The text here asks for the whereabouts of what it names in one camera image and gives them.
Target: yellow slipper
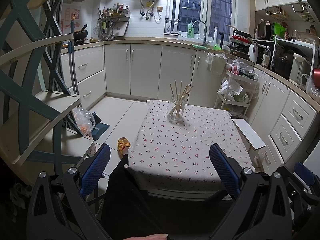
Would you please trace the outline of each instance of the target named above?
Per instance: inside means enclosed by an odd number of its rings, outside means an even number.
[[[122,137],[118,140],[118,151],[120,153],[121,158],[123,156],[123,149],[130,146],[131,143],[128,141],[126,137]]]

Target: tablecloth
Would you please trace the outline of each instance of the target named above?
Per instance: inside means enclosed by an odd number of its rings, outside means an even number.
[[[224,189],[210,159],[219,144],[228,157],[254,170],[249,154],[227,111],[186,105],[183,121],[167,117],[168,102],[150,100],[129,148],[129,171],[142,190],[212,191]]]

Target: green sponge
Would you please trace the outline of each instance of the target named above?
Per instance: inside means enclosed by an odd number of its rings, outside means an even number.
[[[192,47],[194,47],[194,48],[196,48],[196,49],[208,50],[208,48],[205,47],[205,46],[200,46],[200,45],[195,45],[195,44],[191,44],[191,45],[192,45]]]

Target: black pants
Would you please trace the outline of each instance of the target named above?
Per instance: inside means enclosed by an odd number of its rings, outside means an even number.
[[[166,233],[152,214],[133,176],[124,168],[124,155],[110,174],[101,216],[101,225],[113,240]]]

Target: wire basket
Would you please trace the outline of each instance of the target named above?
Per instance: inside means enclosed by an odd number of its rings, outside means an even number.
[[[268,10],[266,9],[266,15],[269,15],[277,21],[285,21],[289,19],[288,13],[282,9],[282,6],[268,8]]]
[[[302,4],[293,4],[292,5],[293,11],[298,14],[304,21],[309,23],[316,23],[314,18],[308,12],[307,7],[303,6]]]

